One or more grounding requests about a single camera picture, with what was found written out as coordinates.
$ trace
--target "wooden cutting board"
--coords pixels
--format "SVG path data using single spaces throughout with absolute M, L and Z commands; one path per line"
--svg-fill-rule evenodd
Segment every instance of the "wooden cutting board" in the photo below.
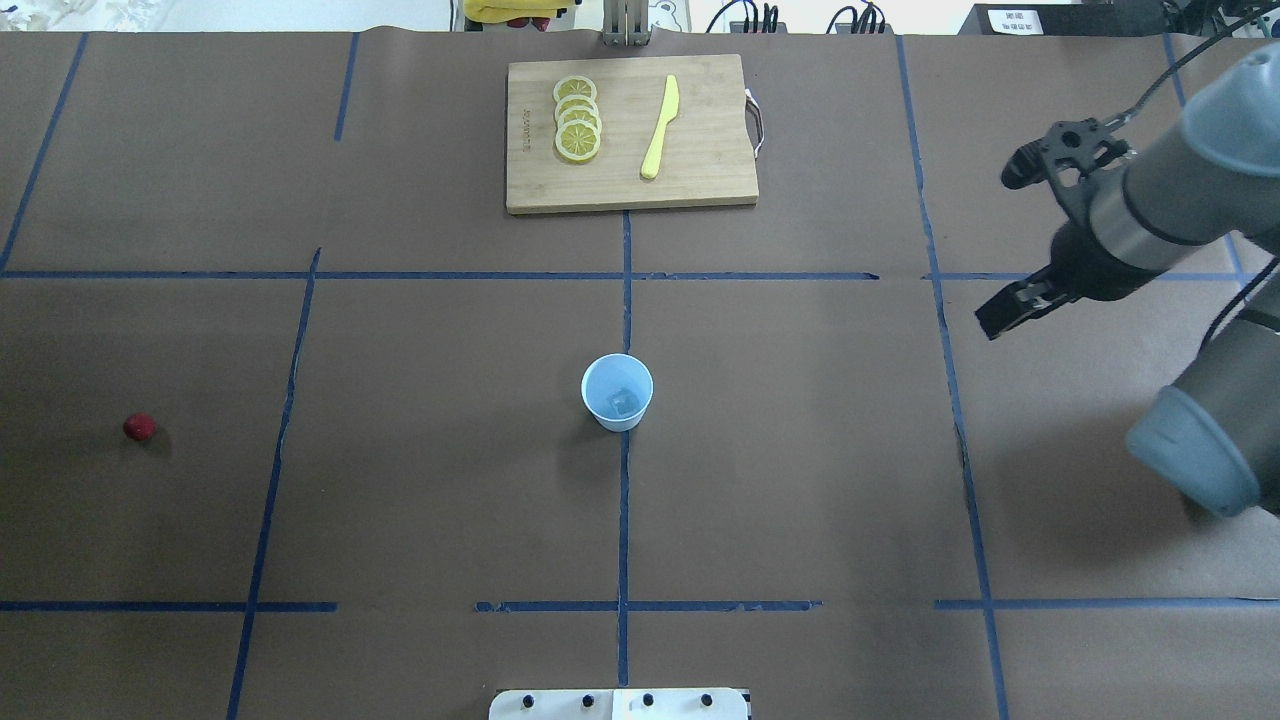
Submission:
M 576 165 L 554 147 L 552 90 L 586 76 L 599 91 L 603 145 Z M 667 76 L 680 114 L 667 127 L 662 170 L 640 177 Z M 750 205 L 759 196 L 739 55 L 682 55 L 512 63 L 507 72 L 507 211 L 582 213 L 641 208 Z

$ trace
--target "yellow cloth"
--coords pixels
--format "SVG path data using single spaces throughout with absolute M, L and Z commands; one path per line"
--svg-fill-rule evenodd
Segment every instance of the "yellow cloth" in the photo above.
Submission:
M 477 23 L 504 23 L 516 18 L 554 18 L 573 0 L 463 0 L 462 13 Z

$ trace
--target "knife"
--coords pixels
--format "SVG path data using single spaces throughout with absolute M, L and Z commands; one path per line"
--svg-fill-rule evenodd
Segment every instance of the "knife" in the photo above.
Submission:
M 658 177 L 658 167 L 662 165 L 662 143 L 667 138 L 667 123 L 675 120 L 677 113 L 680 113 L 680 86 L 676 85 L 676 76 L 667 76 L 667 88 L 662 94 L 662 110 L 658 111 L 658 127 L 653 128 L 649 151 L 644 154 L 644 163 L 640 164 L 640 177 L 646 179 Z

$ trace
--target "red ball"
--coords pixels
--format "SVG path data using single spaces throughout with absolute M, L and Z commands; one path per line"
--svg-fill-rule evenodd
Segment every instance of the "red ball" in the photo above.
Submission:
M 129 439 L 145 442 L 156 434 L 156 421 L 146 413 L 134 413 L 124 420 L 124 434 L 129 436 Z

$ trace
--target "cup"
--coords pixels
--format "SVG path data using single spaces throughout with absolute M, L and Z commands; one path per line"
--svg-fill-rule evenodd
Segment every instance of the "cup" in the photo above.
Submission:
M 630 355 L 605 355 L 582 373 L 582 402 L 607 430 L 621 433 L 640 424 L 650 400 L 653 375 Z

